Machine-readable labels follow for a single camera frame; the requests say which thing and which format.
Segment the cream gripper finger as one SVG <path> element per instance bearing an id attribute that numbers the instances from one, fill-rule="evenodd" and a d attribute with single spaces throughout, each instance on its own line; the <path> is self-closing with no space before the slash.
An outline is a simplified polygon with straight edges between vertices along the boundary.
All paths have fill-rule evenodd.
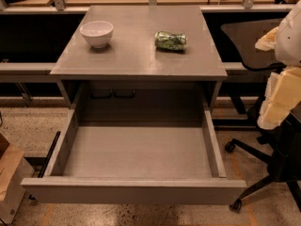
<path id="1" fill-rule="evenodd" d="M 301 68 L 289 66 L 281 73 L 271 73 L 264 96 L 257 124 L 273 130 L 301 102 Z"/>
<path id="2" fill-rule="evenodd" d="M 278 27 L 271 29 L 268 33 L 262 36 L 255 43 L 255 48 L 262 51 L 270 51 L 276 48 L 276 37 L 277 37 Z"/>

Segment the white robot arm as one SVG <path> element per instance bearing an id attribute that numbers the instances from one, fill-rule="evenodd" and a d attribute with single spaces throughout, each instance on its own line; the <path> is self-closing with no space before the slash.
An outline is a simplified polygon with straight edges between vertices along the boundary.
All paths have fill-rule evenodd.
<path id="1" fill-rule="evenodd" d="M 261 129 L 273 130 L 301 102 L 301 1 L 279 26 L 255 43 L 255 48 L 274 50 L 276 60 L 285 65 L 281 73 L 270 74 L 257 119 Z"/>

